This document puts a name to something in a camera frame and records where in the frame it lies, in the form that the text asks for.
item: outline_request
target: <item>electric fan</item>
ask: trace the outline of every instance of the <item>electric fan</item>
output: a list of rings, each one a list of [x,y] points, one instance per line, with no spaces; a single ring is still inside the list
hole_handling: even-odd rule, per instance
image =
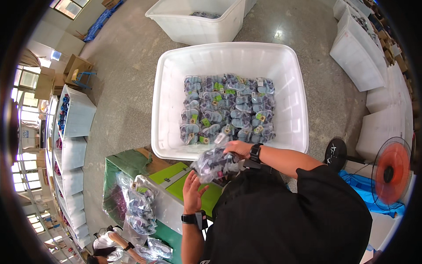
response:
[[[339,172],[346,161],[373,165],[371,192],[375,204],[383,209],[396,209],[406,195],[410,179],[410,147],[400,137],[388,139],[378,151],[375,162],[347,155],[347,147],[340,138],[332,139],[325,151],[324,163]]]

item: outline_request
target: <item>person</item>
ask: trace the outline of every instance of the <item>person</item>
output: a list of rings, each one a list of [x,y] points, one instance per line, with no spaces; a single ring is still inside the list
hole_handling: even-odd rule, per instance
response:
[[[252,146],[232,141],[224,152],[249,159]],[[359,263],[372,224],[361,197],[309,155],[259,144],[254,149],[261,169],[246,169],[227,184],[206,241],[195,224],[182,224],[182,262]],[[279,172],[298,180],[298,193],[286,188]],[[200,185],[191,171],[183,187],[184,215],[200,210],[208,189],[198,191]]]
[[[113,231],[107,231],[94,240],[92,245],[94,255],[88,256],[87,264],[120,263],[120,260],[124,257],[124,249],[129,245],[121,237],[122,231],[120,226],[116,226],[113,228]],[[141,258],[132,248],[129,248],[126,252],[138,263],[146,264],[146,260]]]

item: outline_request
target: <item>blue chair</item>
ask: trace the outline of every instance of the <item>blue chair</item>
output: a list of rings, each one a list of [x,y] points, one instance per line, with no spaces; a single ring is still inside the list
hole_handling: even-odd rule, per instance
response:
[[[88,86],[89,78],[92,74],[96,74],[95,72],[87,72],[84,71],[82,73],[79,72],[79,69],[76,69],[72,74],[72,82],[79,87],[85,88],[85,89],[91,89],[91,87]],[[81,83],[81,78],[83,75],[88,75],[88,80],[86,84]]]

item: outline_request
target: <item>white shirt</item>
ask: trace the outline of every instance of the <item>white shirt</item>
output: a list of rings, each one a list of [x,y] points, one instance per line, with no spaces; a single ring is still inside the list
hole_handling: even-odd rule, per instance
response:
[[[113,228],[114,232],[118,233],[120,236],[122,235],[122,230],[118,227]],[[104,235],[100,236],[96,240],[94,240],[93,247],[94,249],[102,249],[102,248],[111,248],[116,247],[116,250],[113,251],[107,258],[109,263],[116,263],[120,261],[124,256],[124,248],[119,246],[115,241],[111,240],[108,236],[113,231],[108,231]]]

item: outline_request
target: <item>blue pallet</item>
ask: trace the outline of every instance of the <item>blue pallet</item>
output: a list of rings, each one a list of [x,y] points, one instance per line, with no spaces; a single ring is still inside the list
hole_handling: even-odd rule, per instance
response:
[[[120,0],[117,5],[115,5],[112,9],[106,9],[101,16],[95,21],[95,23],[88,29],[88,34],[84,38],[84,42],[88,42],[93,40],[100,29],[104,26],[107,20],[111,17],[111,15],[116,12],[116,9],[119,8],[123,4],[123,0]]]

